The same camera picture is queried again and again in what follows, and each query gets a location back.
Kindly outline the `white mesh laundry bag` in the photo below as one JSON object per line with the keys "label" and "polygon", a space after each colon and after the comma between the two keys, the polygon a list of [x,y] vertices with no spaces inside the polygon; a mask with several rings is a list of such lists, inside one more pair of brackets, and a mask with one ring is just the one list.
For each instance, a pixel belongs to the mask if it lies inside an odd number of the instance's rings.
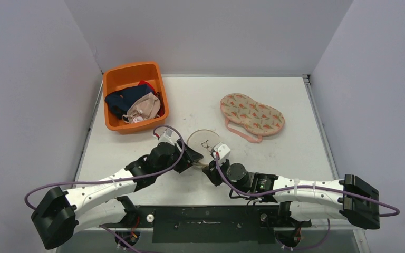
{"label": "white mesh laundry bag", "polygon": [[222,139],[216,132],[201,129],[193,132],[188,137],[186,144],[194,151],[202,154],[203,158],[196,164],[203,167],[209,165],[214,160],[211,151],[220,142],[222,142]]}

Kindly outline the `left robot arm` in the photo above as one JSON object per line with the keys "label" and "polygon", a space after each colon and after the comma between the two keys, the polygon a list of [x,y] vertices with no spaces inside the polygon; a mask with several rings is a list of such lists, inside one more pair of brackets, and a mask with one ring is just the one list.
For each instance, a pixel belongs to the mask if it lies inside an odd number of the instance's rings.
{"label": "left robot arm", "polygon": [[127,206],[128,194],[154,184],[168,171],[182,173],[203,157],[180,139],[160,141],[149,154],[102,180],[74,182],[74,188],[65,190],[61,189],[63,183],[46,186],[47,193],[31,215],[44,248],[57,248],[91,227],[107,223],[132,226],[136,212]]}

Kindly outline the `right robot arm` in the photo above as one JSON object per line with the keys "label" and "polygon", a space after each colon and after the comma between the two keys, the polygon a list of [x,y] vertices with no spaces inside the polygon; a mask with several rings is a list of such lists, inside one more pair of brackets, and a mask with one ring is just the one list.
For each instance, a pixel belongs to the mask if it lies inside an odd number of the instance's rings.
{"label": "right robot arm", "polygon": [[226,183],[237,198],[277,203],[277,219],[284,226],[338,219],[362,229],[380,228],[379,192],[355,175],[332,181],[290,179],[248,172],[242,164],[229,160],[222,164],[212,161],[202,172],[215,186]]}

